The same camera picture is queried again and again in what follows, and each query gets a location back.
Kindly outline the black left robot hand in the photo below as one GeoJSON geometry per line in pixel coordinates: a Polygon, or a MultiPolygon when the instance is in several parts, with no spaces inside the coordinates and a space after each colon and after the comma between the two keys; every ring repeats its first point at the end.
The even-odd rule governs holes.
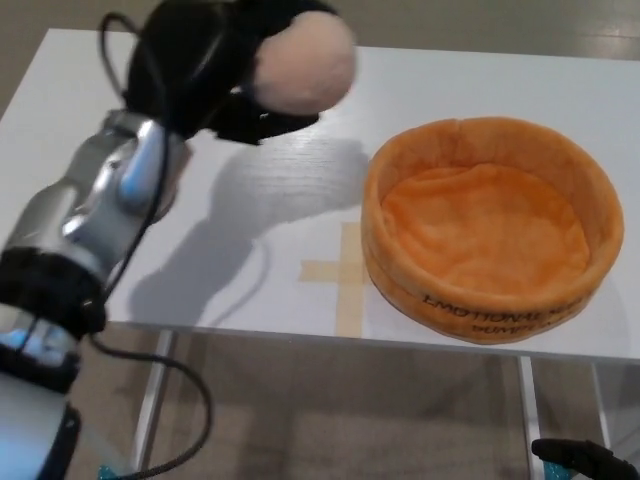
{"type": "Polygon", "coordinates": [[[185,139],[208,129],[257,145],[295,132],[318,114],[280,113],[258,99],[257,51],[306,12],[332,13],[322,1],[163,1],[145,21],[129,61],[127,110],[160,121],[163,108],[145,54],[151,52],[168,97],[170,129],[185,139]]]}

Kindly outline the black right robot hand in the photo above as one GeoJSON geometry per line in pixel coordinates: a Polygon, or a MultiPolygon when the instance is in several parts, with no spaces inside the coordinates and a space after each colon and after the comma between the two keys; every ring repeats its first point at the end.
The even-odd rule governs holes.
{"type": "Polygon", "coordinates": [[[638,480],[639,471],[604,446],[590,440],[541,438],[531,442],[531,453],[543,463],[545,479],[638,480]]]}

